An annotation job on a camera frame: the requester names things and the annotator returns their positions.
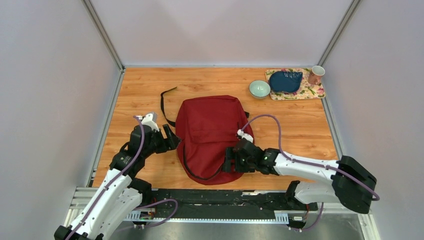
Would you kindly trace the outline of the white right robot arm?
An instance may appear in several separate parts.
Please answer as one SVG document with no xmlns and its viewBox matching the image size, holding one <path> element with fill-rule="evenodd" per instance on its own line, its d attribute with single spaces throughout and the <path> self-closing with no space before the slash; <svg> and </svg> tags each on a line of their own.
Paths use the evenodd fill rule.
<svg viewBox="0 0 424 240">
<path fill-rule="evenodd" d="M 372 202 L 380 199 L 375 192 L 375 176 L 347 155 L 340 160 L 314 159 L 276 148 L 261 149 L 241 139 L 225 150 L 222 170 L 307 179 L 292 181 L 287 188 L 285 203 L 293 210 L 303 204 L 337 203 L 353 212 L 368 214 Z"/>
</svg>

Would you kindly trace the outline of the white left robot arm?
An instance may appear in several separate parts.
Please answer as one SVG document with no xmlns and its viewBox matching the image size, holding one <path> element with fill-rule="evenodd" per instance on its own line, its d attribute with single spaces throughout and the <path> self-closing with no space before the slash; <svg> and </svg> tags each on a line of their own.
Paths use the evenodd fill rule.
<svg viewBox="0 0 424 240">
<path fill-rule="evenodd" d="M 162 129 L 151 123 L 134 127 L 94 196 L 69 226 L 57 228 L 56 240 L 107 240 L 134 209 L 153 206 L 152 185 L 136 175 L 149 156 L 175 150 L 180 143 L 168 124 Z"/>
</svg>

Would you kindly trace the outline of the floral rectangular tray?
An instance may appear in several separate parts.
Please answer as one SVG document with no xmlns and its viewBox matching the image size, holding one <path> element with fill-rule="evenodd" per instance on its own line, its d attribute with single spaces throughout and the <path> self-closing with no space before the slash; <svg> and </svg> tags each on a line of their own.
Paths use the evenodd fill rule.
<svg viewBox="0 0 424 240">
<path fill-rule="evenodd" d="M 308 82 L 312 68 L 267 69 L 265 77 L 270 86 L 270 98 L 275 101 L 322 99 L 323 84 Z"/>
</svg>

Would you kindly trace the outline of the red student backpack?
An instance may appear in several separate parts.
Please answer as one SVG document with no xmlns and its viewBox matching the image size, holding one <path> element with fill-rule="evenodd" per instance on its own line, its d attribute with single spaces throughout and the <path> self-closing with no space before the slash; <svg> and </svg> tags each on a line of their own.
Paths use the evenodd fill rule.
<svg viewBox="0 0 424 240">
<path fill-rule="evenodd" d="M 238 180 L 243 173 L 223 172 L 225 150 L 234 147 L 242 129 L 253 136 L 249 113 L 237 97 L 212 95 L 185 99 L 175 120 L 167 123 L 181 139 L 178 159 L 193 181 L 202 185 L 222 185 Z"/>
</svg>

